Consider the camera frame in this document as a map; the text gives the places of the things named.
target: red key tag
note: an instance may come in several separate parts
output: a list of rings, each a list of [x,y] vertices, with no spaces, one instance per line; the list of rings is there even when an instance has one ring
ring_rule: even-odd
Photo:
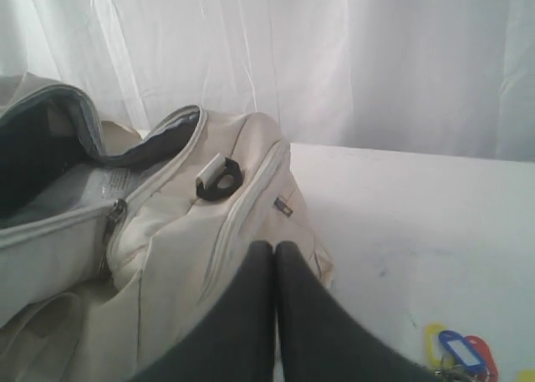
[[[491,349],[488,347],[487,343],[485,343],[485,340],[477,336],[465,336],[465,339],[487,363],[488,375],[487,372],[482,372],[477,376],[477,378],[483,382],[486,380],[488,380],[488,382],[497,382],[498,368],[496,367],[496,364],[494,364]]]

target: white table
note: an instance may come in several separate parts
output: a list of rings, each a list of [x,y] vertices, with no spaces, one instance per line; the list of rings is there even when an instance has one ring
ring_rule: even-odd
[[[336,266],[333,295],[426,363],[424,327],[491,347],[500,382],[535,368],[535,164],[293,145]]]

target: yellow key tag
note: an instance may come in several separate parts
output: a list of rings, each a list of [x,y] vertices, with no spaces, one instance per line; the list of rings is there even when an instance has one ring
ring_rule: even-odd
[[[425,327],[425,354],[427,355],[427,360],[433,369],[449,369],[455,364],[453,357],[451,357],[449,354],[436,355],[435,353],[434,348],[439,344],[438,334],[446,329],[446,326],[440,323],[430,323]]]
[[[520,371],[515,382],[535,382],[535,369],[525,369]]]

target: curtain fold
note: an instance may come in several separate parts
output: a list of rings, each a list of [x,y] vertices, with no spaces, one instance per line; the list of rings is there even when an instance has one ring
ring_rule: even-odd
[[[148,129],[185,104],[294,141],[535,160],[535,0],[0,0],[0,72]]]

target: bag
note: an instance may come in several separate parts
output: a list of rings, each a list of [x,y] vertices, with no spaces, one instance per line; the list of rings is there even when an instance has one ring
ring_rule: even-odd
[[[0,380],[129,378],[199,323],[253,240],[295,241],[332,280],[270,117],[188,106],[124,141],[106,150],[80,89],[0,79]]]

